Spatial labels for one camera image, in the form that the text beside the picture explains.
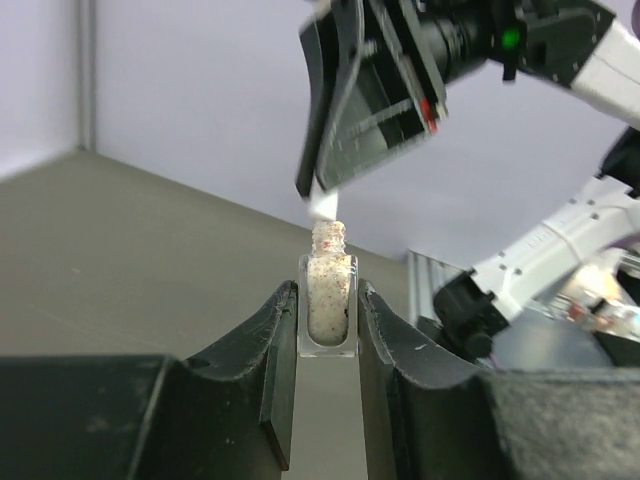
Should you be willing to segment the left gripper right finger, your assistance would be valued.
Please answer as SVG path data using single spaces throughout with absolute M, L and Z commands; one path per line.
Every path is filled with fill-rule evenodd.
M 608 368 L 488 370 L 358 286 L 360 383 L 372 479 L 635 479 L 639 346 L 594 334 Z

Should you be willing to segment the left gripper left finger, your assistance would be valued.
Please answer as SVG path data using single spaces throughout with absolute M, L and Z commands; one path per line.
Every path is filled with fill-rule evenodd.
M 298 288 L 195 355 L 5 357 L 5 479 L 277 479 L 289 467 Z

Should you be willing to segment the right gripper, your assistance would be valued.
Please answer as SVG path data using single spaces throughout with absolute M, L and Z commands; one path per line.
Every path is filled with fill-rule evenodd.
M 368 60 L 375 18 L 392 58 Z M 308 17 L 299 39 L 310 104 L 295 186 L 309 198 L 437 132 L 448 116 L 446 85 L 480 67 L 480 4 L 331 1 Z

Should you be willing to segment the glitter nail polish bottle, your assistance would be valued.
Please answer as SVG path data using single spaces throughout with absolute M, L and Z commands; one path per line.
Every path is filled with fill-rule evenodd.
M 358 355 L 358 259 L 346 251 L 346 227 L 318 221 L 311 252 L 299 262 L 297 350 L 302 357 Z

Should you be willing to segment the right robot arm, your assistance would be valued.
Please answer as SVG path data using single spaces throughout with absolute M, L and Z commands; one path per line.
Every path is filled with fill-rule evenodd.
M 487 62 L 505 82 L 518 75 L 624 122 L 601 162 L 568 149 L 578 115 L 536 97 L 551 133 L 516 128 L 522 103 L 461 144 L 492 159 L 479 199 L 515 212 L 532 207 L 534 226 L 473 265 L 434 297 L 444 337 L 469 359 L 488 357 L 495 336 L 523 308 L 591 255 L 639 234 L 639 41 L 596 1 L 333 1 L 302 27 L 311 89 L 296 187 L 310 204 L 314 246 L 336 253 L 343 226 L 339 189 L 436 133 L 447 116 L 446 88 Z

